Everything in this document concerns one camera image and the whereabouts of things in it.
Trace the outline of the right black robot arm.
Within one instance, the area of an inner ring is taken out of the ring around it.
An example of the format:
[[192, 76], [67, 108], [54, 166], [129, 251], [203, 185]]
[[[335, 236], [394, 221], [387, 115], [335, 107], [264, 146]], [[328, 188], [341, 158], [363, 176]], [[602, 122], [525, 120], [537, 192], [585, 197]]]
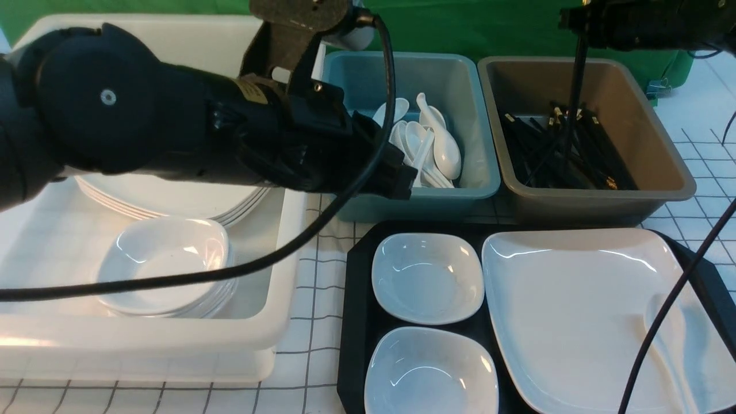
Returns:
[[734, 1], [590, 1], [559, 12], [559, 28], [593, 49], [735, 53]]

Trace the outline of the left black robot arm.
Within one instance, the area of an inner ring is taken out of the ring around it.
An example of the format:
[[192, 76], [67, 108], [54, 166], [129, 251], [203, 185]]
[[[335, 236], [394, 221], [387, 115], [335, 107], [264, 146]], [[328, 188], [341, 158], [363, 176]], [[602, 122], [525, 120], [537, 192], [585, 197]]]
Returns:
[[415, 168], [311, 79], [319, 35], [285, 38], [266, 24], [237, 78], [163, 62], [109, 23], [3, 57], [2, 209], [91, 173], [408, 199]]

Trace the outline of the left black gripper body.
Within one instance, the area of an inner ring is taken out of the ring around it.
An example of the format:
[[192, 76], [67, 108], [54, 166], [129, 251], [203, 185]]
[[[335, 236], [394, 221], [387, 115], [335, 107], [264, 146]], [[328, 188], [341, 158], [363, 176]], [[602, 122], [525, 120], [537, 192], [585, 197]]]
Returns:
[[263, 183], [340, 194], [366, 173], [382, 129], [344, 107], [341, 87], [311, 79], [289, 91], [252, 74], [236, 85], [249, 105], [234, 130], [236, 157]]

